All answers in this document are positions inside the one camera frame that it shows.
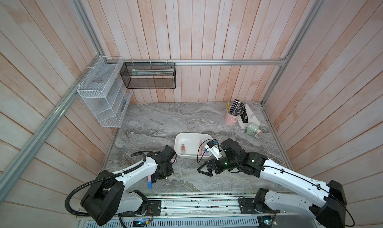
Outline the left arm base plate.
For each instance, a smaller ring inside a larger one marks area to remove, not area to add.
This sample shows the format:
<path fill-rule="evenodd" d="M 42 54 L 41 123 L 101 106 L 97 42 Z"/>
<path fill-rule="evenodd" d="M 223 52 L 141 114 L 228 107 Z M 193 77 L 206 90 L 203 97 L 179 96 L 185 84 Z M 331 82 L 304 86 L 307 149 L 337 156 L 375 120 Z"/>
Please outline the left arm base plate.
<path fill-rule="evenodd" d="M 152 200 L 148 201 L 145 209 L 139 210 L 137 212 L 126 212 L 124 216 L 126 217 L 159 217 L 161 214 L 162 201 Z"/>

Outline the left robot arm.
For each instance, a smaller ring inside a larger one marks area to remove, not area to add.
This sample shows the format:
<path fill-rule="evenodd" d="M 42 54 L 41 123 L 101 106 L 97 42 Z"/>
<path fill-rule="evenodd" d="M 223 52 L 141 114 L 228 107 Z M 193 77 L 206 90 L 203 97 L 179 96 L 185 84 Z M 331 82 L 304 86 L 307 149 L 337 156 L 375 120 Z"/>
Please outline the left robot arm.
<path fill-rule="evenodd" d="M 173 174 L 172 165 L 177 157 L 169 146 L 162 151 L 142 150 L 132 153 L 143 159 L 120 171 L 103 170 L 96 179 L 75 188 L 64 202 L 65 209 L 77 217 L 91 217 L 99 226 L 108 223 L 115 215 L 132 212 L 145 215 L 150 212 L 148 198 L 140 191 L 127 192 L 138 181 L 150 177 L 152 182 L 165 179 Z M 80 205 L 84 212 L 76 211 L 70 205 L 71 198 L 79 191 L 87 189 Z"/>

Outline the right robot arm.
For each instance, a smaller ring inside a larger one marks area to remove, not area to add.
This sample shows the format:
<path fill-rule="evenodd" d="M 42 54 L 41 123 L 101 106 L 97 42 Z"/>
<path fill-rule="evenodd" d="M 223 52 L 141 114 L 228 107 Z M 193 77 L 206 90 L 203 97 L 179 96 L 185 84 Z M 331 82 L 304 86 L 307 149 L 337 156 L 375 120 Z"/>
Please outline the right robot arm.
<path fill-rule="evenodd" d="M 308 178 L 285 168 L 257 152 L 246 152 L 238 142 L 227 139 L 218 143 L 215 139 L 201 142 L 197 151 L 200 162 L 209 152 L 214 158 L 204 162 L 198 172 L 209 177 L 224 171 L 269 180 L 291 191 L 290 194 L 258 189 L 253 199 L 239 197 L 243 213 L 277 215 L 280 211 L 293 212 L 315 219 L 325 228 L 345 228 L 347 199 L 342 184 L 334 180 L 326 183 Z"/>

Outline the white storage box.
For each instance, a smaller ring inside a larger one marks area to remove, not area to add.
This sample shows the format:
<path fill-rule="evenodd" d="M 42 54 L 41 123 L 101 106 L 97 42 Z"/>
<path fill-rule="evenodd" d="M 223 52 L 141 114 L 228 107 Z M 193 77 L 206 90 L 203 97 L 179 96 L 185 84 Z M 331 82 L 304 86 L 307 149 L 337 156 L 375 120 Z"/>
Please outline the white storage box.
<path fill-rule="evenodd" d="M 175 138 L 174 150 L 180 158 L 197 159 L 197 156 L 201 157 L 198 155 L 199 140 L 205 141 L 207 139 L 212 139 L 212 137 L 205 133 L 182 132 L 179 133 Z M 182 145 L 184 145 L 186 149 L 185 155 L 182 155 L 181 153 Z M 205 145 L 206 142 L 202 145 L 202 154 L 205 151 Z"/>

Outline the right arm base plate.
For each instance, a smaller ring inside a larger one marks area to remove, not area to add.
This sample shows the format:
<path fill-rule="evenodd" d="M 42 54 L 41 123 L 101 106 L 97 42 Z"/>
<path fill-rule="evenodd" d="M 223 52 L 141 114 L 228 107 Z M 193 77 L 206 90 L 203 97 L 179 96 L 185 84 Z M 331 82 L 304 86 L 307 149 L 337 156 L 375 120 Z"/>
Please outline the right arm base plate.
<path fill-rule="evenodd" d="M 238 204 L 242 214 L 279 214 L 280 210 L 272 210 L 266 206 L 263 199 L 238 197 Z"/>

